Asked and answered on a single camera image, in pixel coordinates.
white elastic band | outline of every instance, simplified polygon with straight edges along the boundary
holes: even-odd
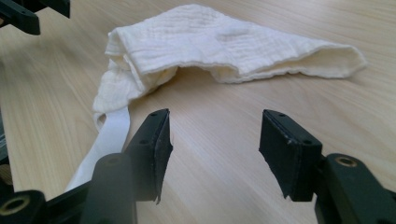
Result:
[[[128,106],[106,114],[106,121],[100,129],[91,150],[73,175],[65,191],[76,188],[91,180],[93,169],[99,159],[111,153],[122,151],[129,132]]]

brass insert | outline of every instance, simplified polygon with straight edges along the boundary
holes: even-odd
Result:
[[[358,163],[348,157],[337,157],[335,160],[343,166],[357,167]]]
[[[8,200],[0,207],[0,216],[9,216],[18,213],[30,202],[29,195],[20,195]]]

muslin cloth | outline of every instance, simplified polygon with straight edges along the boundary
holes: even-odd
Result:
[[[179,67],[198,66],[220,83],[241,83],[295,73],[349,77],[366,65],[352,46],[286,34],[199,5],[176,7],[116,28],[108,37],[109,66],[94,99],[95,121],[114,111],[124,111],[127,116],[123,108],[169,81]],[[120,152],[119,145],[96,153],[96,158]],[[91,179],[96,159],[84,161],[69,189]]]

white cloth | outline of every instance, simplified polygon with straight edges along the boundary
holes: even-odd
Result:
[[[349,77],[366,65],[354,47],[285,34],[198,5],[116,28],[108,37],[109,67],[94,99],[96,118],[125,109],[131,100],[170,80],[178,67],[199,66],[218,82],[241,83],[287,73]],[[115,149],[110,151],[120,152],[123,142],[115,144],[108,146]],[[97,159],[85,161],[93,167]]]

